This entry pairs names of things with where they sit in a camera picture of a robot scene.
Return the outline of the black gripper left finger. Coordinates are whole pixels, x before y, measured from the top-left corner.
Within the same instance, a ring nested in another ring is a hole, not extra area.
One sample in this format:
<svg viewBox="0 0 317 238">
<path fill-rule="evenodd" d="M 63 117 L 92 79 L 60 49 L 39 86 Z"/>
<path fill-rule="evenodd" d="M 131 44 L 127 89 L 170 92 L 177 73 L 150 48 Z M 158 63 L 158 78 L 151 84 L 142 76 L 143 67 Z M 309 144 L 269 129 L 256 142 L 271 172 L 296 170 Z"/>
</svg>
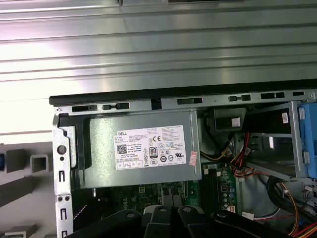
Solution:
<svg viewBox="0 0 317 238">
<path fill-rule="evenodd" d="M 170 238 L 172 210 L 150 206 L 149 213 L 125 209 L 81 228 L 68 238 Z"/>
</svg>

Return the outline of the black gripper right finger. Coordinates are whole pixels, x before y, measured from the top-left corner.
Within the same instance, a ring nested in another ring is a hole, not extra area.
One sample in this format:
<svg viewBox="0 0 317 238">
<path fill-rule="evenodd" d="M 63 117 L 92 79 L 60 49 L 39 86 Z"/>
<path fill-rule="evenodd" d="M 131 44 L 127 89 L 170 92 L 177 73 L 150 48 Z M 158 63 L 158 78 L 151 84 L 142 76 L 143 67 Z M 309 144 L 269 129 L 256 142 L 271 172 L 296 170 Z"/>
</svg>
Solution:
<svg viewBox="0 0 317 238">
<path fill-rule="evenodd" d="M 207 215 L 196 207 L 180 207 L 178 214 L 191 238 L 289 238 L 288 234 L 243 216 L 219 210 Z"/>
</svg>

